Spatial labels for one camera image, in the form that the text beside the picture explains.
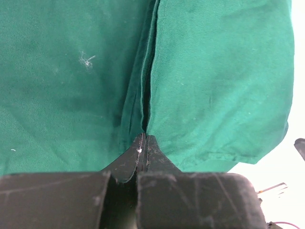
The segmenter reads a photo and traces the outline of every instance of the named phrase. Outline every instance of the pink cable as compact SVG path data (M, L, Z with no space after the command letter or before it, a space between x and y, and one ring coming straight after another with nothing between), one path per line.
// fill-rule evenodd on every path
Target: pink cable
M297 229L300 229L297 225L295 224L292 224L292 223L288 223L288 222L273 222L274 224L288 224L288 225L291 225Z

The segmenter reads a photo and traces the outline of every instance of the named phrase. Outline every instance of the red wire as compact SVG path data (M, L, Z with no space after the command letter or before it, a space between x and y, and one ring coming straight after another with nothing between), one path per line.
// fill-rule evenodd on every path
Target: red wire
M288 223L288 222L273 222L274 224L288 224L288 225L291 225L297 229L300 229L297 225L295 224L292 224L292 223Z

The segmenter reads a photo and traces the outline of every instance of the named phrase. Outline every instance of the green towel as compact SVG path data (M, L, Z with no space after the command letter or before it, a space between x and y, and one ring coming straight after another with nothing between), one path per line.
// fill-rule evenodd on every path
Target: green towel
M291 107L290 0L0 7L0 175L97 171L142 132L183 171L255 163Z

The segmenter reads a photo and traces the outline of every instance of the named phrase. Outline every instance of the green cloth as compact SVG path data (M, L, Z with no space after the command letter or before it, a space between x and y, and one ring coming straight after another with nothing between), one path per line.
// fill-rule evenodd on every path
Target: green cloth
M255 163L287 131L290 9L290 0L2 1L0 175L101 170L142 132L183 171Z

